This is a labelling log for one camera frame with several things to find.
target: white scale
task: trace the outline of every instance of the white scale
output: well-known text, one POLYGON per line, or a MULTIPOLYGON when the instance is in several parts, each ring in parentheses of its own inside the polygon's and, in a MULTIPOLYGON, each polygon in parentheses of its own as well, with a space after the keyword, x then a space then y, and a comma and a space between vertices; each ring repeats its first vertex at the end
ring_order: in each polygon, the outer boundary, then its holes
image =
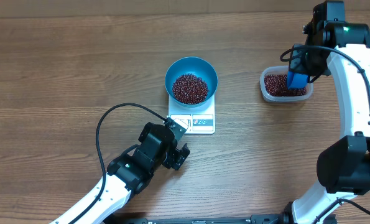
POLYGON ((185 134, 213 134, 215 132, 215 95, 203 105, 195 108, 184 107, 170 96, 168 115, 188 125, 185 134))

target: plastic container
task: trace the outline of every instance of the plastic container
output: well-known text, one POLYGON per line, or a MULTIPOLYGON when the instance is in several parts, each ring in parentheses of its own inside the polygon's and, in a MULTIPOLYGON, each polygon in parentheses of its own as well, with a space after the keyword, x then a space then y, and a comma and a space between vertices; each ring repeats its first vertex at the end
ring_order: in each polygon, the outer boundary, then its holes
POLYGON ((267 102, 269 103, 294 103, 294 102, 307 100, 310 98, 310 96, 313 93, 313 83, 307 84, 306 86, 307 94, 303 96, 272 96, 268 94, 265 88, 265 75, 287 74, 288 71, 289 71, 289 67, 284 65, 284 66, 269 67, 265 69, 264 72, 262 72, 259 83, 261 84, 262 95, 267 102))

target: bean pile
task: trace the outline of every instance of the bean pile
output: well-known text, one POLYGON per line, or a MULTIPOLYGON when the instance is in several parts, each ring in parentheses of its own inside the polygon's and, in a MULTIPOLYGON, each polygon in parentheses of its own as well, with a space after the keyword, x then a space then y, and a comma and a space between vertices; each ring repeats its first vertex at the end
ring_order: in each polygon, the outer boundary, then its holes
POLYGON ((181 103, 194 105, 205 101, 209 92, 207 83, 194 74, 184 74, 172 86, 173 97, 181 103))
POLYGON ((306 88, 287 89, 287 75, 265 75, 265 88, 272 96, 303 96, 306 88))

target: wood grain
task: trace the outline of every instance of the wood grain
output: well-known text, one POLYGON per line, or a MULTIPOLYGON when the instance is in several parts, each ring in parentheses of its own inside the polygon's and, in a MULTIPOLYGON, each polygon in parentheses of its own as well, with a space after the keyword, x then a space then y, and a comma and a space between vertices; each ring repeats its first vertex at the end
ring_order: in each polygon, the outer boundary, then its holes
MULTIPOLYGON (((370 0, 343 0, 345 9, 370 10, 370 0)), ((0 18, 198 14, 222 12, 312 13, 322 0, 0 0, 0 18)))
MULTIPOLYGON (((119 213, 148 218, 246 217, 278 213, 316 180, 319 153, 338 140, 331 77, 304 103, 264 102, 259 76, 285 65, 302 43, 308 12, 192 16, 0 19, 0 223, 48 223, 100 178, 95 127, 118 103, 167 114, 164 75, 189 55, 218 72, 216 133, 185 136, 180 171, 159 169, 119 213)), ((348 13, 367 23, 370 11, 348 13)), ((137 108, 109 115, 101 129, 105 163, 137 142, 156 118, 137 108)), ((356 199, 370 208, 370 192, 356 199)), ((340 223, 370 223, 350 205, 340 223)))

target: blue bowl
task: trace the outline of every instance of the blue bowl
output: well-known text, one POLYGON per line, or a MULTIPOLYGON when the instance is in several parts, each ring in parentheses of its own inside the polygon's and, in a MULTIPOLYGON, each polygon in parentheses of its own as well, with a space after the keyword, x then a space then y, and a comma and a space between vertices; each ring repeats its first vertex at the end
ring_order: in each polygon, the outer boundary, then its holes
POLYGON ((174 62, 167 70, 165 75, 165 89, 168 94, 180 105, 186 107, 197 107, 203 105, 211 97, 214 96, 215 91, 218 87, 218 76, 214 67, 206 60, 198 57, 185 57, 174 62), (208 95, 205 101, 195 105, 189 105, 181 103, 173 97, 172 86, 173 83, 179 76, 184 74, 194 74, 195 76, 203 79, 208 86, 208 95))

